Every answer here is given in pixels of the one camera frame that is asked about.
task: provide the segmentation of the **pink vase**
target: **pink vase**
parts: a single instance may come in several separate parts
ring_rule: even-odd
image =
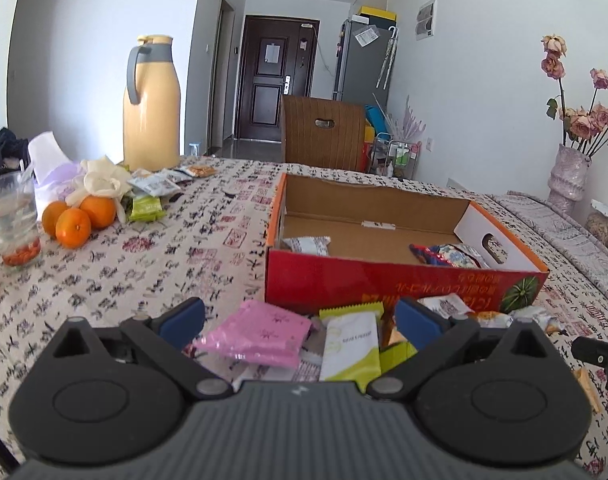
[[[575,203],[584,197],[584,186],[591,159],[583,153],[559,145],[555,165],[548,178],[548,201],[570,215]]]

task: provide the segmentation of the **chair backrest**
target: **chair backrest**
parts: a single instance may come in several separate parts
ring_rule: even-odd
[[[364,107],[282,96],[281,150],[284,162],[359,171],[364,147]]]

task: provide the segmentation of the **tablecloth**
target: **tablecloth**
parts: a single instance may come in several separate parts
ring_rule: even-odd
[[[569,365],[578,365],[570,355],[577,335],[608,340],[608,301],[602,293],[491,197],[297,164],[224,158],[200,162],[214,166],[217,174],[188,185],[177,202],[166,206],[167,215],[159,222],[116,223],[92,234],[79,250],[63,249],[42,234],[41,261],[20,272],[8,269],[0,259],[0,437],[18,456],[7,422],[10,399],[66,317],[85,316],[94,326],[111,326],[138,312],[158,316],[198,296],[207,306],[208,331],[242,301],[263,298],[266,228],[284,171],[476,200],[551,269],[536,304],[545,305],[564,323],[565,332],[552,341]],[[231,186],[238,190],[234,198],[224,194]],[[241,364],[216,356],[197,358],[229,380],[241,371]],[[599,474],[608,464],[608,392],[603,371],[591,367],[590,377],[603,410],[595,416],[577,462]]]

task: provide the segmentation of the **yellow thermos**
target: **yellow thermos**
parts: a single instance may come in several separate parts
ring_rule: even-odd
[[[124,162],[158,171],[180,161],[180,83],[173,38],[140,36],[130,51],[124,92]]]

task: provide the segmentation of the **dark brown door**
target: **dark brown door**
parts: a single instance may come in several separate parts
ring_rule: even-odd
[[[281,96],[308,96],[319,22],[248,16],[242,47],[240,139],[281,140]]]

